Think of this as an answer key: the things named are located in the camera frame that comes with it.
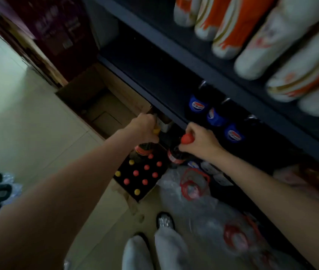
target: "pant leg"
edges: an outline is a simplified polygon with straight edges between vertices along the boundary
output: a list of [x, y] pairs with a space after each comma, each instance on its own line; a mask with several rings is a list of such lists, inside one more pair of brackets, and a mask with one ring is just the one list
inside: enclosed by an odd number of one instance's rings
[[160, 227], [154, 235], [161, 270], [189, 270], [188, 248], [182, 236], [168, 227]]
[[122, 270], [154, 270], [148, 247], [141, 236], [134, 236], [127, 241]]

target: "person's left arm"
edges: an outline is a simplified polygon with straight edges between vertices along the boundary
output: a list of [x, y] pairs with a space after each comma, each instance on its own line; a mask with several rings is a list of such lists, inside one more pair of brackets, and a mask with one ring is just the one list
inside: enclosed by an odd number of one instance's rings
[[1, 209], [0, 269], [61, 269], [75, 236], [126, 156], [138, 144], [158, 142], [154, 126], [152, 115], [140, 114], [102, 146]]

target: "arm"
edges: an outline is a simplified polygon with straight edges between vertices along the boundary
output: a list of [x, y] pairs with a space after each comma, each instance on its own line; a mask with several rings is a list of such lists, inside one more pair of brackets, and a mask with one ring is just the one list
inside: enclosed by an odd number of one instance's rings
[[104, 144], [0, 210], [0, 269], [61, 269], [75, 236], [130, 151], [158, 142], [140, 114]]
[[319, 201], [230, 154], [211, 131], [189, 123], [186, 132], [193, 133], [195, 141], [180, 145], [180, 150], [212, 163], [229, 175], [297, 250], [319, 269]]

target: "person's left hand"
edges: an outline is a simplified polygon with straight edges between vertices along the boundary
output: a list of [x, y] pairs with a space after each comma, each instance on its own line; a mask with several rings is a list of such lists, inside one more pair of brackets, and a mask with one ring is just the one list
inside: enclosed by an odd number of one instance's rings
[[138, 144], [158, 143], [160, 139], [153, 133], [155, 125], [156, 118], [152, 114], [140, 113], [138, 117], [132, 119], [125, 129], [132, 131], [136, 135]]

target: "hand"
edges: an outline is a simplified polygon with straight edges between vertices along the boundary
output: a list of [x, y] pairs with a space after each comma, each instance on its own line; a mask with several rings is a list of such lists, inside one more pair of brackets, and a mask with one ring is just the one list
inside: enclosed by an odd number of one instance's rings
[[225, 152], [225, 149], [218, 143], [212, 131], [190, 122], [186, 129], [187, 134], [192, 134], [194, 141], [191, 144], [180, 144], [179, 149], [197, 156], [200, 159], [211, 162], [213, 156]]
[[158, 143], [160, 139], [153, 133], [155, 125], [156, 118], [152, 114], [140, 113], [138, 117], [132, 119], [125, 129], [134, 134], [138, 144]]

